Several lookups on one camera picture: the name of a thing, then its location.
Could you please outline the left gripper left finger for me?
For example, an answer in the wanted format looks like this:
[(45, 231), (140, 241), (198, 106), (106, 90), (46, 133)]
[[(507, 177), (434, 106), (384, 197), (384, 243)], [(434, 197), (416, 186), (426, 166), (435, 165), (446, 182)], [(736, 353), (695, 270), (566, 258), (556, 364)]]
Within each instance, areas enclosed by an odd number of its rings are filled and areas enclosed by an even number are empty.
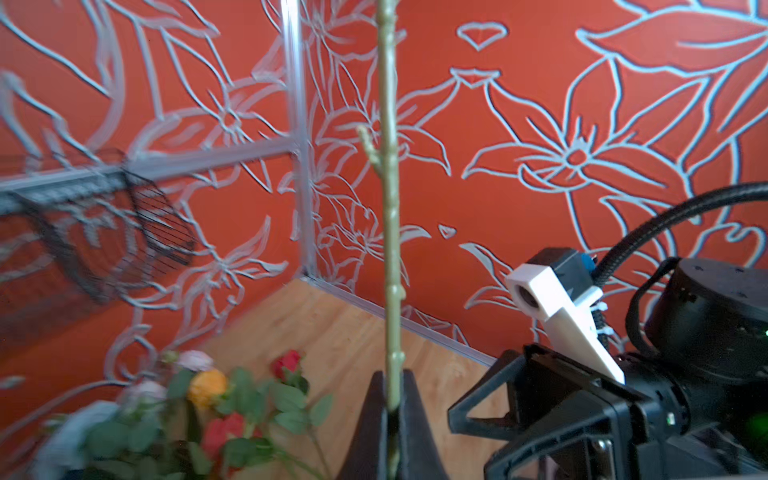
[(348, 452), (338, 480), (387, 478), (388, 411), (385, 377), (376, 371), (370, 380)]

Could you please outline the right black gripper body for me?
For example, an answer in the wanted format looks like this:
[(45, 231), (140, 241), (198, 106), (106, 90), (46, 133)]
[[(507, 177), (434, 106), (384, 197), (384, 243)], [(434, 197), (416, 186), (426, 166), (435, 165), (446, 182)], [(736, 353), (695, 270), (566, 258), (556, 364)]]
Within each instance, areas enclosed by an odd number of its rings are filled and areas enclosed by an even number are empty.
[[(626, 379), (620, 384), (553, 350), (531, 345), (521, 374), (523, 431), (569, 394), (586, 390), (629, 408), (633, 479), (712, 478), (764, 474), (767, 439), (752, 432), (745, 389), (716, 386), (630, 353), (619, 358)], [(577, 455), (581, 447), (542, 456), (557, 479), (589, 479)]]

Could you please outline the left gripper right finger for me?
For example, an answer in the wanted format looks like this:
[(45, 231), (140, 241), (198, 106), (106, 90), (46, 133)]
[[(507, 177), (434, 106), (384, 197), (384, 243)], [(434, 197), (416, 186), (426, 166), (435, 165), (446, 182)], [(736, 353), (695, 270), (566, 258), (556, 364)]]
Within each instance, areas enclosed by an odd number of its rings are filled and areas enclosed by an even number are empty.
[(448, 479), (411, 370), (403, 371), (397, 445), (400, 459), (396, 479)]

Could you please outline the peach rose stem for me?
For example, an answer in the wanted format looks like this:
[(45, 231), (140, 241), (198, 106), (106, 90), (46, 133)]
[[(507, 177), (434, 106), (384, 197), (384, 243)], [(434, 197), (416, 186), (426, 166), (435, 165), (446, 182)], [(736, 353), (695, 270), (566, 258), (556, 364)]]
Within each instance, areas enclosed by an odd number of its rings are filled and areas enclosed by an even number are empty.
[(386, 382), (386, 477), (394, 479), (400, 465), (399, 413), (402, 403), (402, 374), (405, 354), (401, 347), (401, 282), (399, 143), (397, 133), (396, 5), (379, 1), (376, 6), (377, 73), (380, 106), (379, 143), (374, 144), (365, 127), (358, 137), (382, 188), (383, 257), (385, 294), (385, 382)]

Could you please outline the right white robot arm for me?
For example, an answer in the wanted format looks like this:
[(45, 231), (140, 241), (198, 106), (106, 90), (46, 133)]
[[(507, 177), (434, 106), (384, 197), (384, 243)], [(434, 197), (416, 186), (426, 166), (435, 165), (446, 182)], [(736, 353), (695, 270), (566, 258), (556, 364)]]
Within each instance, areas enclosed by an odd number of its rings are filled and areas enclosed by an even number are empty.
[(633, 294), (614, 356), (596, 324), (603, 289), (642, 246), (711, 210), (763, 201), (763, 182), (693, 197), (646, 221), (599, 262), (546, 248), (506, 278), (517, 308), (548, 344), (507, 351), (448, 411), (452, 432), (496, 439), (484, 467), (510, 479), (549, 457), (571, 479), (685, 479), (767, 469), (767, 273), (670, 257), (651, 275), (665, 287), (650, 318)]

